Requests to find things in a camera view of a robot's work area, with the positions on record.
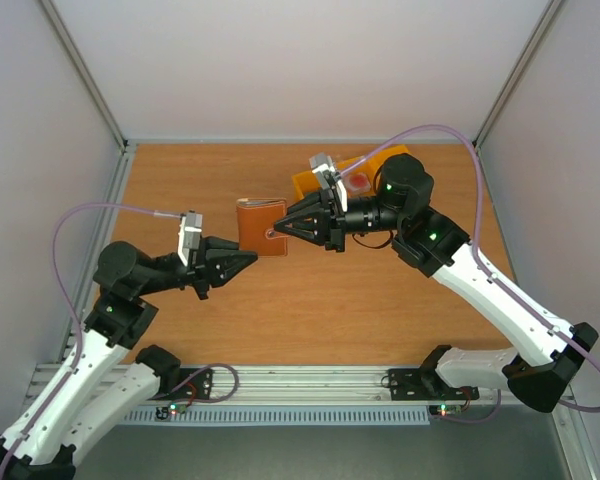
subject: wooden table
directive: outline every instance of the wooden table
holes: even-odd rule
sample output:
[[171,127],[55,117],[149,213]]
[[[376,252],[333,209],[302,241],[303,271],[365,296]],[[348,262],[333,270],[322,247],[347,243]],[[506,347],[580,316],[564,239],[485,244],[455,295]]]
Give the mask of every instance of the wooden table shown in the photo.
[[[204,235],[237,239],[240,197],[283,196],[291,176],[326,152],[344,160],[372,145],[140,145],[124,202],[204,215]],[[434,177],[432,205],[473,230],[475,177],[457,145],[410,145]],[[121,212],[114,239],[154,256],[174,251],[178,224]],[[481,245],[500,269],[509,266],[489,200]],[[381,243],[383,233],[365,241]],[[160,312],[140,341],[183,363],[417,364],[438,344],[504,348],[506,339],[463,299],[402,263],[391,248],[369,250],[347,239],[336,254],[290,239],[289,255],[261,258],[209,300],[195,292],[147,297]]]

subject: brown wallet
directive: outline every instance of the brown wallet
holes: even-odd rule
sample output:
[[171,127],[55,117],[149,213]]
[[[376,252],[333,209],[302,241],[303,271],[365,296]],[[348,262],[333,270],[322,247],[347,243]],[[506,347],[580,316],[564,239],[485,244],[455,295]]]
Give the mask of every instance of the brown wallet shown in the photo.
[[283,257],[287,254],[287,235],[273,230],[273,224],[287,214],[284,198],[240,198],[238,243],[240,250],[256,252],[261,257]]

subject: black mounting plate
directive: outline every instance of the black mounting plate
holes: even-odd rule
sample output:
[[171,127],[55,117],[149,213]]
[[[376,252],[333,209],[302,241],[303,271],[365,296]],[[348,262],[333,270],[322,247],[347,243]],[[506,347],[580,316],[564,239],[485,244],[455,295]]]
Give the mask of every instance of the black mounting plate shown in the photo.
[[[191,375],[193,372],[197,371],[197,368],[181,368],[178,373],[178,382],[176,385],[180,384],[185,378]],[[211,389],[213,388],[213,370],[208,369],[205,372],[202,372],[199,375],[196,375],[189,382],[191,385],[196,387],[196,396],[194,398],[197,400],[209,400],[211,397]],[[165,397],[161,397],[160,400],[189,400],[191,398],[191,394],[189,393],[191,388],[188,385],[183,385],[180,389],[175,392],[170,393]]]
[[[390,388],[391,400],[466,400],[466,394],[459,388],[444,385],[439,395],[431,395],[422,383],[419,368],[391,368],[383,379],[383,385]],[[475,387],[466,387],[471,400],[478,400],[480,393]]]

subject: wood surface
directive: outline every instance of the wood surface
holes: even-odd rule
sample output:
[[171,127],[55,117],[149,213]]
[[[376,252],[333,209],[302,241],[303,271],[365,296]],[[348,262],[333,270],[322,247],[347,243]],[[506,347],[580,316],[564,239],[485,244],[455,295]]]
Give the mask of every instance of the wood surface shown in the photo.
[[[241,197],[286,197],[291,176],[309,158],[362,155],[372,145],[140,145],[124,202],[204,215],[204,235],[237,240]],[[473,231],[476,185],[470,157],[458,145],[408,145],[434,177],[432,206]],[[178,222],[121,212],[114,239],[149,255],[174,251]],[[384,233],[365,238],[381,243]],[[510,269],[490,201],[481,246]],[[402,263],[391,248],[346,252],[289,240],[286,257],[261,258],[228,285],[198,300],[195,292],[147,297],[158,316],[127,361],[155,343],[183,363],[417,364],[439,344],[492,349],[506,339],[465,301]]]

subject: gray floor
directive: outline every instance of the gray floor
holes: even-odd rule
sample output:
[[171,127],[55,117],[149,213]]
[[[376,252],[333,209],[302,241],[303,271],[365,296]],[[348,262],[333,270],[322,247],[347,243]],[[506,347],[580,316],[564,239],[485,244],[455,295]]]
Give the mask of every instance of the gray floor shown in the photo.
[[568,479],[550,416],[504,409],[483,425],[117,427],[76,480]]

